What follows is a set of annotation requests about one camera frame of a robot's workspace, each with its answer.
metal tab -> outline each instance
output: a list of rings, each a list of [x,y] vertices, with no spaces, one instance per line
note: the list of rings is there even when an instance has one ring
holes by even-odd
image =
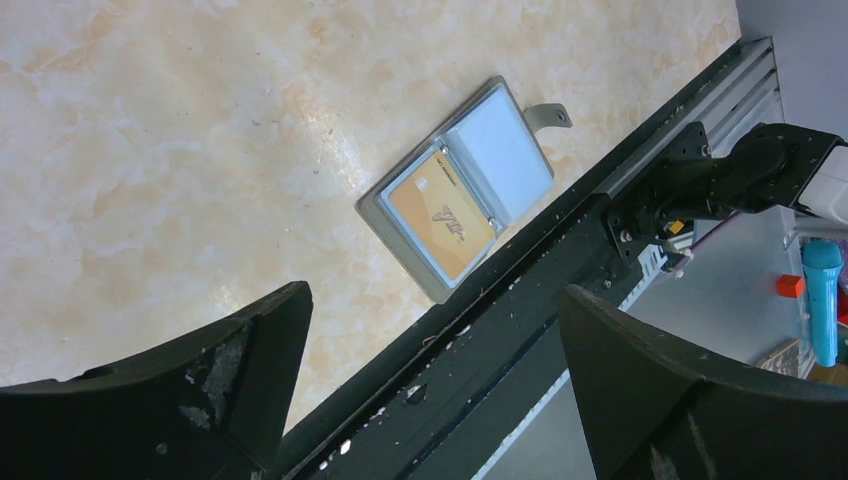
[[[559,103],[541,103],[524,110],[524,120],[534,134],[545,127],[571,128],[571,118]]]

card holder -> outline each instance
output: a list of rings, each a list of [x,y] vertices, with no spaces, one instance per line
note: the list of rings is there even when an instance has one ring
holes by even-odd
[[[534,135],[546,126],[571,126],[562,105],[522,114],[503,78],[492,78],[357,203],[437,303],[553,186]]]

card logo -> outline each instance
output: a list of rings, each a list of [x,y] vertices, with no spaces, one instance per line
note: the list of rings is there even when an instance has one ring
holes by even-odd
[[[434,222],[445,222],[445,226],[451,233],[459,235],[459,239],[465,241],[465,228],[456,219],[456,215],[450,211],[450,207],[445,205],[438,213],[433,215]]]

marble surface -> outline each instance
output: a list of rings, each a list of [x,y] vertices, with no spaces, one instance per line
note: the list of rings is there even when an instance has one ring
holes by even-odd
[[[354,202],[487,78],[574,121],[538,212],[739,34],[733,0],[0,2],[0,384],[307,280],[291,426],[431,306]]]

gold card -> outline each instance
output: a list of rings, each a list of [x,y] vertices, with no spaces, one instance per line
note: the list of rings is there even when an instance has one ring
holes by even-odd
[[[441,152],[398,185],[389,202],[451,280],[495,238],[494,228]]]

